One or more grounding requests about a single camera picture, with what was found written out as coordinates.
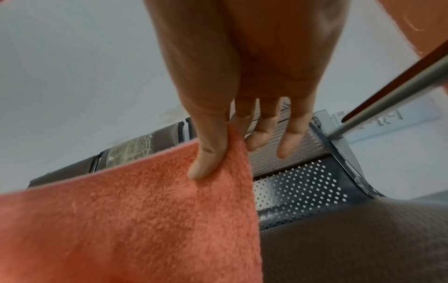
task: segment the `orange towel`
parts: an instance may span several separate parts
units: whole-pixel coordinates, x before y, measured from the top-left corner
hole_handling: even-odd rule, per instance
[[[197,142],[0,197],[2,283],[261,283],[245,146],[186,177]]]

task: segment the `metal pole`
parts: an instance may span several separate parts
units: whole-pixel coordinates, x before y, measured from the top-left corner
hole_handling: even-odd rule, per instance
[[[334,131],[327,134],[327,137],[329,139],[341,138],[357,127],[389,112],[391,109],[398,108],[441,86],[447,80],[448,55],[334,129]]]

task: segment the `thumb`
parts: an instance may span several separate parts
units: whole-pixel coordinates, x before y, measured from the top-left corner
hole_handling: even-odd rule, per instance
[[[190,179],[202,179],[212,173],[227,150],[226,115],[196,114],[191,116],[199,139],[199,152],[188,170]]]

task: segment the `hand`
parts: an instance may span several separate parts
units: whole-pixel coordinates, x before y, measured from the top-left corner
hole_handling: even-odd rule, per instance
[[[145,0],[179,98],[191,115],[199,153],[192,179],[210,174],[227,149],[232,118],[244,136],[260,103],[260,118],[245,140],[265,146],[291,100],[277,150],[290,155],[306,134],[317,85],[342,31],[349,0]]]

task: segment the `textured fabric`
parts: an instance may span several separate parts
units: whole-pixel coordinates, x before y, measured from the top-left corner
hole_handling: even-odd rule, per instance
[[[448,282],[448,207],[381,198],[261,232],[265,283]]]
[[[244,143],[193,181],[197,148],[2,196],[0,282],[262,282]]]

